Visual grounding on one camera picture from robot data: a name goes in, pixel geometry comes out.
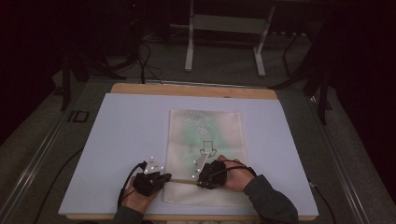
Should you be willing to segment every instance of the sleeve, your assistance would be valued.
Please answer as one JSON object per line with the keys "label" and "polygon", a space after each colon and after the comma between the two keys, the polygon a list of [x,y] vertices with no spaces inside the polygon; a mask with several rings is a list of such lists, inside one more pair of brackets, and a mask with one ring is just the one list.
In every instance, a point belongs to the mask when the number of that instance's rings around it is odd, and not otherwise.
{"label": "sleeve", "polygon": [[268,180],[259,175],[244,189],[262,223],[299,223],[297,209],[281,192],[272,188]]}
{"label": "sleeve", "polygon": [[140,224],[143,219],[143,214],[136,210],[121,206],[117,210],[111,224]]}

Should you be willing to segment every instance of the gray floor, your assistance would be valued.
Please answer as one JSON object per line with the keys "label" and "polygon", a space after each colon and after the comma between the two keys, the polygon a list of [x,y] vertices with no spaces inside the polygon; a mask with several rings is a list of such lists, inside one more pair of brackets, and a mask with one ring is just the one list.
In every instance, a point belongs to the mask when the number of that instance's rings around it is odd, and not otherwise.
{"label": "gray floor", "polygon": [[[143,58],[146,59],[149,55],[148,65],[152,66],[150,70],[165,84],[194,82],[265,88],[288,78],[281,54],[290,39],[283,35],[270,35],[267,38],[262,54],[267,76],[258,77],[252,51],[254,36],[241,40],[241,35],[233,35],[232,39],[216,35],[217,41],[214,41],[212,33],[197,34],[200,37],[195,44],[193,70],[186,73],[184,62],[187,35],[185,32],[180,34],[180,30],[175,30],[175,34],[178,35],[174,35],[167,42],[161,41],[155,35],[146,37],[145,43],[150,48],[150,54],[148,49],[143,46],[141,48]],[[291,69],[298,66],[309,45],[309,41],[304,36],[297,40],[288,54]],[[138,82],[140,71],[140,66],[135,64],[127,70],[121,69],[118,73],[128,77],[127,82]],[[148,69],[146,76],[152,76]],[[102,99],[114,82],[116,81],[100,74],[92,75],[88,83],[74,81],[74,101],[68,110],[61,112],[62,98],[50,95],[1,146],[0,202],[2,204],[5,204],[20,174],[35,153],[43,147],[49,150],[30,188],[16,204],[16,210],[11,214],[13,216],[9,219],[9,223],[34,223],[51,181],[64,162],[84,147]],[[283,102],[287,119],[299,120],[290,123],[290,130],[298,146],[303,166],[328,199],[337,222],[396,223],[395,205],[338,102],[335,90],[329,90],[332,110],[327,111],[328,125],[323,127],[318,125],[318,119],[313,116],[312,109],[309,109],[315,104],[311,104],[301,93],[303,85],[304,81],[301,81],[285,91],[279,91],[278,97]],[[305,110],[295,110],[304,104],[306,104]],[[90,111],[90,118],[86,123],[67,122],[71,110]],[[48,133],[57,134],[49,139]],[[327,135],[327,138],[315,137],[318,133]],[[312,148],[312,146],[329,144],[333,151],[326,149],[327,147]],[[78,156],[61,172],[46,200],[38,223],[76,222],[59,216],[57,212],[77,163]],[[332,223],[325,203],[314,190],[313,193],[320,216],[310,223]]]}

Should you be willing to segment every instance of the person's right hand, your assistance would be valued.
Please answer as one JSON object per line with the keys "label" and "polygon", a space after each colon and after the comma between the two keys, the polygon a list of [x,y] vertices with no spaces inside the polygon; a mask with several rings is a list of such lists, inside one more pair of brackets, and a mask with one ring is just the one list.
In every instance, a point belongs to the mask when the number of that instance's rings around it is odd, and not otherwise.
{"label": "person's right hand", "polygon": [[[229,161],[223,155],[219,155],[218,161],[223,161],[226,168],[241,166],[237,159]],[[254,178],[254,175],[246,169],[234,169],[227,172],[227,180],[224,184],[226,189],[231,189],[236,192],[244,191],[245,186]]]}

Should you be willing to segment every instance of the person's left hand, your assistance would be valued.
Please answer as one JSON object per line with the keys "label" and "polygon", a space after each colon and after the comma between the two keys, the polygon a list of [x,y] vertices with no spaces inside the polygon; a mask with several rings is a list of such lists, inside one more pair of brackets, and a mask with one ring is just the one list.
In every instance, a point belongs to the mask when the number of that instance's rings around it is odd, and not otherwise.
{"label": "person's left hand", "polygon": [[150,195],[149,197],[144,196],[140,193],[137,192],[137,190],[134,189],[134,186],[132,184],[134,183],[134,176],[131,177],[131,182],[127,190],[125,190],[124,195],[127,195],[128,193],[134,191],[130,195],[126,196],[121,202],[122,206],[126,206],[129,208],[132,208],[142,214],[145,214],[147,209],[149,208],[149,205],[151,204],[152,200],[157,196],[159,191],[155,192],[154,194]]}

